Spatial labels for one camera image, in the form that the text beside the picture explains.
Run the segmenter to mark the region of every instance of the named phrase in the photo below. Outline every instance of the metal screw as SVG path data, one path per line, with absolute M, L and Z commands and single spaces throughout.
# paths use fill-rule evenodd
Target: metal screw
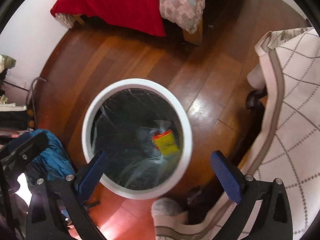
M 245 179 L 246 179 L 247 181 L 253 181 L 253 176 L 250 175 L 250 174 L 247 174 L 247 175 L 245 175 L 244 177 L 245 177 Z
M 41 185 L 43 182 L 44 182 L 44 180 L 42 178 L 37 180 L 38 185 Z
M 66 176 L 67 181 L 72 181 L 74 178 L 75 178 L 75 176 L 73 174 L 69 174 Z
M 282 180 L 279 179 L 279 178 L 276 178 L 276 183 L 279 184 L 279 185 L 281 185 L 281 184 L 282 184 Z

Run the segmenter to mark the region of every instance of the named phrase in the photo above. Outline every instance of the yellow and red package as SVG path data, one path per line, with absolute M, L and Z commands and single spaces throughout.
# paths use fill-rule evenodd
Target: yellow and red package
M 179 151 L 171 130 L 167 130 L 164 133 L 153 136 L 152 139 L 153 143 L 163 155 L 171 155 Z

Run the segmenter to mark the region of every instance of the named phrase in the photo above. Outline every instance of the red cloth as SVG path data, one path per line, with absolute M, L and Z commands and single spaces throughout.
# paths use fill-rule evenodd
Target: red cloth
M 166 36 L 158 0 L 57 0 L 50 12 L 99 16 L 108 24 Z

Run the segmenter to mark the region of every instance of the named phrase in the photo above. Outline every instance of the pillow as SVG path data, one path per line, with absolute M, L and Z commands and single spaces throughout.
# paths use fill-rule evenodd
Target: pillow
M 204 9 L 204 0 L 159 0 L 161 17 L 193 34 Z

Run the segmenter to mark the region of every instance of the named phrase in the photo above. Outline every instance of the black trash bag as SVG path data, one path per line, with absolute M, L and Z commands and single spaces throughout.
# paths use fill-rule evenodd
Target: black trash bag
M 153 136 L 171 130 L 178 151 L 163 155 Z M 182 150 L 177 113 L 161 96 L 145 89 L 126 89 L 108 98 L 97 112 L 92 129 L 92 152 L 105 151 L 105 175 L 118 185 L 145 190 L 157 187 L 174 172 Z

